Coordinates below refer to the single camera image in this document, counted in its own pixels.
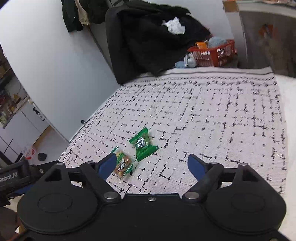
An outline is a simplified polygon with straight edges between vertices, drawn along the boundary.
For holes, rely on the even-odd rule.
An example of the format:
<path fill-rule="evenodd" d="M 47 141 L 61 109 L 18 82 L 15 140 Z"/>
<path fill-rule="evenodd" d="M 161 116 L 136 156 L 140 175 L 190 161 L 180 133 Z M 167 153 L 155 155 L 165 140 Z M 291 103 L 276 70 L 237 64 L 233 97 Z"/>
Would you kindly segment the green peanut brittle packet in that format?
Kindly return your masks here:
<path fill-rule="evenodd" d="M 127 155 L 119 147 L 115 147 L 111 152 L 116 155 L 116 166 L 113 171 L 115 175 L 119 179 L 123 179 L 126 175 L 131 174 L 136 158 Z"/>

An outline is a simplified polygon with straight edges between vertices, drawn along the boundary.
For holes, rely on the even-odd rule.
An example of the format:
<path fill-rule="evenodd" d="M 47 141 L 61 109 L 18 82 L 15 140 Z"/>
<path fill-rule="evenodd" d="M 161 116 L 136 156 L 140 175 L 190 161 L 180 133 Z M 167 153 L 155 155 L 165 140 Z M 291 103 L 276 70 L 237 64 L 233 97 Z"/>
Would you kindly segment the green candy wrapper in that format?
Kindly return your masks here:
<path fill-rule="evenodd" d="M 129 143 L 134 145 L 136 149 L 137 161 L 145 159 L 159 149 L 158 146 L 155 146 L 151 143 L 149 131 L 146 127 L 137 133 L 133 138 L 131 138 Z"/>

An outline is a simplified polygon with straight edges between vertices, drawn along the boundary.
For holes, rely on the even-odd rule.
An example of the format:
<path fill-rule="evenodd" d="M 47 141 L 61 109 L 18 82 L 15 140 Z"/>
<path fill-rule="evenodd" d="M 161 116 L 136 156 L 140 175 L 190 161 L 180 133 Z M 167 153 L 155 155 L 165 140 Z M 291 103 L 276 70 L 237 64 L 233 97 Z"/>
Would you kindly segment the red white bag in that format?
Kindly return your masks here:
<path fill-rule="evenodd" d="M 22 154 L 26 160 L 31 160 L 36 154 L 36 149 L 34 148 L 34 146 L 27 145 L 23 148 Z"/>

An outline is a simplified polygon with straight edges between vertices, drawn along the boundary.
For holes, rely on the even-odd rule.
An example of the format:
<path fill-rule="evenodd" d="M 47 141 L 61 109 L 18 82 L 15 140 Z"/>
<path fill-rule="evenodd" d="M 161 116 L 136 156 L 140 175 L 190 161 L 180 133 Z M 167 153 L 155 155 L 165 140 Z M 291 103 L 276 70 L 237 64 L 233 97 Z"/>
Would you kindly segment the black slipper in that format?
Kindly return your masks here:
<path fill-rule="evenodd" d="M 39 161 L 43 162 L 43 161 L 46 160 L 47 156 L 48 156 L 48 155 L 45 154 L 45 153 L 39 153 L 39 154 L 37 155 L 37 158 L 38 158 Z"/>

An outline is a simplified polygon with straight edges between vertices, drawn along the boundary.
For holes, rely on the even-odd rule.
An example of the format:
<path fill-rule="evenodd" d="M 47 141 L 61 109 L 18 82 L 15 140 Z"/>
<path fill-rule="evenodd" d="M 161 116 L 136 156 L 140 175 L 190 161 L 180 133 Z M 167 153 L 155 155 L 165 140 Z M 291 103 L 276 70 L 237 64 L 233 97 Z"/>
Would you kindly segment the white kitchen cabinet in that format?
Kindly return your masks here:
<path fill-rule="evenodd" d="M 14 163 L 23 148 L 32 146 L 48 126 L 35 105 L 25 102 L 7 125 L 1 127 L 1 152 Z"/>

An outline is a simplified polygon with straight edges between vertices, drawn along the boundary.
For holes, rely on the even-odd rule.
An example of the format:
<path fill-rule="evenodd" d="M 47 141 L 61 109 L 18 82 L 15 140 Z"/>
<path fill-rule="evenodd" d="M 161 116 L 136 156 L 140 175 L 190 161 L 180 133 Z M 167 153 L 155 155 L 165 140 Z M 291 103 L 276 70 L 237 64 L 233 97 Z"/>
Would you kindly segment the white door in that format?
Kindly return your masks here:
<path fill-rule="evenodd" d="M 1 8 L 1 47 L 33 102 L 67 140 L 118 90 L 91 33 L 67 31 L 60 1 L 8 1 Z"/>

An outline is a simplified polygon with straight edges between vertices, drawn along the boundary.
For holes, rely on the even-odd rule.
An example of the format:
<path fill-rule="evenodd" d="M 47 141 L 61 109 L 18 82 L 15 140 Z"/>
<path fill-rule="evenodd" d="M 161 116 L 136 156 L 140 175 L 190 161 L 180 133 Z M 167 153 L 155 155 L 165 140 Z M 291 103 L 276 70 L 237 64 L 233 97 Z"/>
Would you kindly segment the red plastic basket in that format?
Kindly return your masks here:
<path fill-rule="evenodd" d="M 199 67 L 222 67 L 233 60 L 236 54 L 235 42 L 228 39 L 226 44 L 207 49 L 192 46 L 188 52 L 193 54 Z"/>

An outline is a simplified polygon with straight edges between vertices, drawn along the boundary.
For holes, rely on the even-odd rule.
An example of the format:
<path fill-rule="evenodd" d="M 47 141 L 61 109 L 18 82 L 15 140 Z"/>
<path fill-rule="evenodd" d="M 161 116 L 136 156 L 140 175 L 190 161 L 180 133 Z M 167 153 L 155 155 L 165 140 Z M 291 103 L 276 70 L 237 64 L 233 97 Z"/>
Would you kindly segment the black clothes pile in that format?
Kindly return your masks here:
<path fill-rule="evenodd" d="M 186 27 L 183 35 L 168 32 L 163 21 L 178 17 Z M 130 1 L 109 9 L 105 15 L 108 50 L 118 84 L 143 73 L 158 76 L 171 69 L 196 42 L 211 32 L 188 9 L 145 1 Z"/>

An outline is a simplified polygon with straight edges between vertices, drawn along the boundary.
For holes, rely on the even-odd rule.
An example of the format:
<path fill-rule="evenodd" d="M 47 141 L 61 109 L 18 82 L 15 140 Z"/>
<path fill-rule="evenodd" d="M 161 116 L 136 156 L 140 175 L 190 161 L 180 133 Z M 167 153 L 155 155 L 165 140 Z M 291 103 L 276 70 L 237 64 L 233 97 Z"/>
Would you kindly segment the white crumpled cloth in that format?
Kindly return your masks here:
<path fill-rule="evenodd" d="M 177 16 L 168 22 L 163 21 L 162 25 L 166 26 L 168 32 L 173 35 L 183 35 L 186 32 L 186 27 L 180 24 L 180 20 Z"/>

